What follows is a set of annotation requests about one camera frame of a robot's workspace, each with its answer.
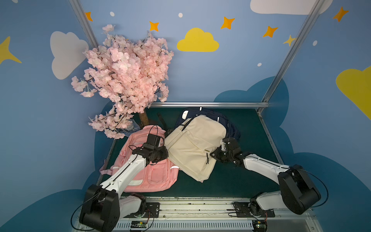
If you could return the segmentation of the pink backpack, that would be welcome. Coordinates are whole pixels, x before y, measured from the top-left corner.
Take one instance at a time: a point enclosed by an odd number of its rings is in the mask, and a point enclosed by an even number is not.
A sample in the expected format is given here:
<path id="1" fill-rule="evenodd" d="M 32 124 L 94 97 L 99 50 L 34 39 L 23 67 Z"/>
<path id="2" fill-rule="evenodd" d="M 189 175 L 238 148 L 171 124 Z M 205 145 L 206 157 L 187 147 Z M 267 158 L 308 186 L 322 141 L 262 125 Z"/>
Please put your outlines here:
<path id="1" fill-rule="evenodd" d="M 100 173 L 110 176 L 115 174 L 129 160 L 132 151 L 136 147 L 141 147 L 147 141 L 149 134 L 164 137 L 165 130 L 159 126 L 149 125 L 132 133 L 122 147 L 115 163 L 109 169 L 102 167 Z M 134 177 L 125 188 L 125 192 L 139 193 L 167 190 L 177 181 L 178 172 L 179 167 L 175 166 L 169 159 L 160 161 L 155 165 L 148 165 Z"/>

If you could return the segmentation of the beige and navy backpack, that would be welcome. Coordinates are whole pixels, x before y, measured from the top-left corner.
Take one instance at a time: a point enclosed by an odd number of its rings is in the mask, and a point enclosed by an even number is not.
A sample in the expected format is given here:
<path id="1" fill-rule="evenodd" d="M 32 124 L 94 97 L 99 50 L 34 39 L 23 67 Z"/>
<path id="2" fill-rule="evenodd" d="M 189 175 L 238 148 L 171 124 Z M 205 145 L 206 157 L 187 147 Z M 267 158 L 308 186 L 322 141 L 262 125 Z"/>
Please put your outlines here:
<path id="1" fill-rule="evenodd" d="M 226 128 L 204 115 L 187 119 L 165 138 L 169 160 L 196 181 L 207 180 L 216 163 L 211 153 L 221 146 Z"/>

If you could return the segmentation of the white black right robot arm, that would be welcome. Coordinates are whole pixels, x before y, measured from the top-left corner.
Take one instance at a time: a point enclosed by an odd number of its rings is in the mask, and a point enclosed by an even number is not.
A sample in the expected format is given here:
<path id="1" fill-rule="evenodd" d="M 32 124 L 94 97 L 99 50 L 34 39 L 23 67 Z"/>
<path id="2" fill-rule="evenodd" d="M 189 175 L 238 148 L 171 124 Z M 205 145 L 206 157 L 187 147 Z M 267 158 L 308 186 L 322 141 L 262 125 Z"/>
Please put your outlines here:
<path id="1" fill-rule="evenodd" d="M 222 163 L 232 162 L 278 184 L 279 191 L 262 193 L 250 199 L 247 211 L 255 217 L 273 209 L 288 209 L 301 215 L 321 200 L 320 191 L 310 178 L 311 174 L 302 166 L 279 164 L 256 154 L 242 152 L 234 138 L 223 139 L 211 157 Z"/>

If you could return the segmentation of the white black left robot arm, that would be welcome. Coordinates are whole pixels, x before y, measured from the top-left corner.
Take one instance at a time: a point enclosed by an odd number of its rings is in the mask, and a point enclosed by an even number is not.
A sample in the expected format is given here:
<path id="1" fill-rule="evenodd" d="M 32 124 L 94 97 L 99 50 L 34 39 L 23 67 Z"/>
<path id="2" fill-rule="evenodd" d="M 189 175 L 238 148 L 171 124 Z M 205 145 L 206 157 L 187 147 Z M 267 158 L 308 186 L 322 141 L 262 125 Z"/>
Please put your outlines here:
<path id="1" fill-rule="evenodd" d="M 168 151 L 161 142 L 164 142 L 163 137 L 149 134 L 147 141 L 132 150 L 132 155 L 115 174 L 100 185 L 91 185 L 78 207 L 81 210 L 79 223 L 89 227 L 88 231 L 111 232 L 121 218 L 145 215 L 144 196 L 132 194 L 121 198 L 121 195 L 145 167 L 168 158 Z"/>

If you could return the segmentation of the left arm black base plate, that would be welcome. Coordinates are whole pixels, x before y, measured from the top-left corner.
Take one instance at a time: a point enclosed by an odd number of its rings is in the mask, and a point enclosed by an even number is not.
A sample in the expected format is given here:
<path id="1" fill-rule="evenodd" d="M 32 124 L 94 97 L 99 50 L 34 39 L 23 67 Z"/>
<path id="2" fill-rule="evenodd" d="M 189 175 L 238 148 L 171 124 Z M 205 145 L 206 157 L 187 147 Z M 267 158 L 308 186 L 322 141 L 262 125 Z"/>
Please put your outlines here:
<path id="1" fill-rule="evenodd" d="M 160 210 L 160 203 L 154 202 L 154 203 L 147 203 L 146 206 L 142 206 L 140 208 L 138 217 L 139 218 L 145 218 L 150 215 L 152 218 L 158 218 L 159 217 L 159 210 Z"/>

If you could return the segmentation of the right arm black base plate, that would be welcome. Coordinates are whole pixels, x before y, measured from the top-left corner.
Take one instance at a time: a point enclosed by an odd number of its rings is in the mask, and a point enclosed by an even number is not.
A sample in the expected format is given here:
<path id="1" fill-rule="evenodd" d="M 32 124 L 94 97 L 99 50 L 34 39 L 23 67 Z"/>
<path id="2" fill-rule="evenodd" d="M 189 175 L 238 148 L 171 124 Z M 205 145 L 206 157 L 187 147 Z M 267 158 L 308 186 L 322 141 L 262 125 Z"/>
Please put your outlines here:
<path id="1" fill-rule="evenodd" d="M 254 202 L 233 202 L 232 206 L 235 210 L 232 216 L 238 218 L 274 218 L 275 213 L 271 210 L 261 209 L 257 203 Z"/>

